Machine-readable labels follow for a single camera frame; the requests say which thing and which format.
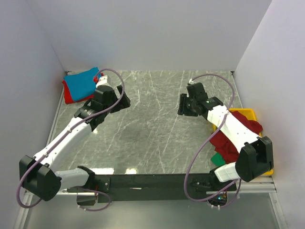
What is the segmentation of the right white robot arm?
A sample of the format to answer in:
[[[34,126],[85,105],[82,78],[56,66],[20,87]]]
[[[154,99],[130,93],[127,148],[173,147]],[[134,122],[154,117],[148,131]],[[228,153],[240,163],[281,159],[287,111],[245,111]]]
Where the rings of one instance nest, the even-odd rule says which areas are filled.
[[[188,93],[180,95],[178,114],[202,116],[220,129],[239,154],[236,162],[212,172],[218,182],[235,179],[249,182],[274,168],[273,144],[269,137],[251,131],[217,97],[208,97],[202,83],[189,82],[186,88]]]

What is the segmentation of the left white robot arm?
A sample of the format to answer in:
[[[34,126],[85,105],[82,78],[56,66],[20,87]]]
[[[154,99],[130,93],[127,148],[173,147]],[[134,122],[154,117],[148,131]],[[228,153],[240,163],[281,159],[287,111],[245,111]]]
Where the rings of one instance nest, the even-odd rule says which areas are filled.
[[[94,188],[95,173],[92,170],[78,166],[59,171],[58,167],[73,146],[91,134],[108,114],[130,105],[124,82],[113,88],[108,76],[102,76],[96,84],[93,98],[77,109],[64,130],[40,152],[20,160],[20,186],[44,201],[51,200],[63,189]]]

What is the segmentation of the blue t shirt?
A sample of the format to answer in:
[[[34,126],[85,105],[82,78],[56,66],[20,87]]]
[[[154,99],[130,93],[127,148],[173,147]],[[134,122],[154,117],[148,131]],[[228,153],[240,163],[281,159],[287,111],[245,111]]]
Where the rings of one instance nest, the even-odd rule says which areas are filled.
[[[102,73],[96,76],[98,72],[98,67],[94,67],[90,70],[64,77],[63,80],[65,80],[74,101],[94,93],[98,79],[103,76]]]

